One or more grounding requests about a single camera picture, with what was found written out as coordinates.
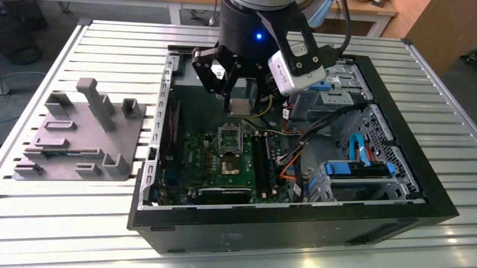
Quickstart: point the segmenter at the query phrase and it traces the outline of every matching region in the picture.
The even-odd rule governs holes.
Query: blue connector
[[[333,85],[326,80],[321,81],[320,83],[316,83],[309,88],[309,90],[322,90],[322,91],[330,91],[332,89],[333,89]]]
[[[325,171],[326,171],[326,175],[333,174],[333,166],[330,164],[325,164]]]
[[[351,165],[347,162],[332,162],[325,164],[328,175],[352,175]]]
[[[387,163],[387,166],[388,166],[388,169],[389,169],[389,173],[391,175],[396,175],[396,167],[395,167],[395,164],[392,162],[388,162]]]

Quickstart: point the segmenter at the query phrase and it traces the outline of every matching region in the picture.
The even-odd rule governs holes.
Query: black cable
[[[269,128],[270,130],[273,130],[274,127],[270,125],[269,121],[264,118],[264,116],[261,116],[260,119],[261,119],[262,122],[268,125],[268,128]]]
[[[8,92],[8,94],[6,94],[3,92],[3,81],[2,81],[2,76],[0,76],[0,93],[2,93],[2,97],[4,97],[6,99],[8,99],[10,97],[12,97],[12,90]]]
[[[345,22],[347,22],[347,35],[345,35],[345,41],[344,44],[341,45],[340,48],[337,48],[340,55],[344,54],[348,45],[351,44],[352,40],[352,17],[351,17],[351,9],[348,8],[348,0],[341,0],[344,1],[344,11],[345,11]]]
[[[338,110],[336,110],[333,113],[330,113],[326,117],[316,121],[309,128],[304,131],[302,135],[300,136],[298,141],[304,142],[305,138],[310,135],[312,132],[316,132],[317,130],[322,129],[324,127],[329,126],[338,117],[355,110],[361,110],[364,109],[369,103],[360,103],[353,106],[344,106]]]
[[[214,20],[217,20],[218,15],[221,15],[221,12],[217,14],[217,6],[218,6],[218,0],[216,0],[216,5],[214,5]]]
[[[337,6],[338,6],[338,12],[337,14],[334,14],[334,19],[338,20],[340,19],[340,15],[341,15],[341,5],[340,5],[340,1],[338,0],[334,0],[336,3],[337,3]]]
[[[221,16],[221,11],[218,12],[217,16],[214,17],[214,20],[217,21],[217,18]]]
[[[301,156],[298,156],[296,162],[293,163],[293,168],[296,170],[296,184],[298,185],[300,189],[301,189],[301,194],[296,194],[293,195],[293,202],[294,203],[301,203],[304,201],[304,175],[301,173]]]

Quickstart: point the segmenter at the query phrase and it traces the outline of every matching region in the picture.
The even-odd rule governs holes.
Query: small silver part
[[[249,99],[230,99],[230,116],[250,116],[253,105]]]
[[[16,165],[14,171],[23,176],[38,176],[43,173],[43,167],[41,167],[41,165],[34,163],[33,161],[26,161]]]
[[[57,120],[57,121],[47,121],[45,123],[43,127],[49,131],[75,130],[77,129],[77,124],[71,120]]]
[[[121,109],[122,109],[125,118],[139,119],[143,117],[143,112],[141,111],[137,99],[131,99],[131,98],[123,99]]]
[[[62,117],[69,117],[66,107],[73,106],[69,96],[65,93],[53,93],[45,102],[45,106],[49,109],[51,115],[62,119]]]
[[[324,105],[343,105],[352,106],[355,105],[352,95],[345,90],[332,90],[329,92],[320,92],[320,97],[324,101]]]
[[[130,173],[131,166],[126,162],[126,159],[122,154],[118,154],[115,160],[113,160],[110,154],[105,154],[102,165],[110,176],[119,176]]]
[[[75,171],[82,177],[98,177],[102,174],[97,163],[77,163]]]
[[[90,110],[95,115],[106,132],[115,130],[115,124],[111,119],[111,102],[106,97],[101,97],[97,91],[98,82],[94,78],[81,78],[77,83],[77,89],[85,94],[90,103]]]
[[[294,0],[233,0],[237,4],[256,10],[273,11],[285,8]]]
[[[38,138],[34,145],[45,148],[69,148],[70,141],[66,138]]]

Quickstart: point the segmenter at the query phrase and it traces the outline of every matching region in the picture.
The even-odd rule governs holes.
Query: white table
[[[377,67],[460,216],[377,245],[159,255],[126,229],[135,179],[15,181],[22,153],[45,119],[51,92],[86,101],[81,77],[99,81],[111,102],[149,104],[131,175],[147,156],[167,45],[214,45],[216,28],[94,21],[78,26],[0,149],[0,266],[78,267],[468,267],[477,264],[477,130],[413,46],[355,37],[351,54]],[[341,44],[317,35],[320,44]]]
[[[125,6],[141,6],[141,7],[166,7],[170,10],[171,24],[182,25],[181,21],[181,10],[182,9],[198,9],[198,10],[214,10],[214,4],[194,4],[194,3],[182,3],[182,2],[169,2],[159,0],[70,0],[69,2],[77,3],[97,3],[97,4],[118,4]],[[217,7],[217,12],[221,11],[221,5]],[[383,12],[379,15],[361,15],[352,14],[353,21],[368,21],[373,22],[373,26],[368,33],[368,37],[380,37],[387,25],[393,18],[395,13]],[[326,16],[329,19],[338,17],[336,12],[330,12]]]

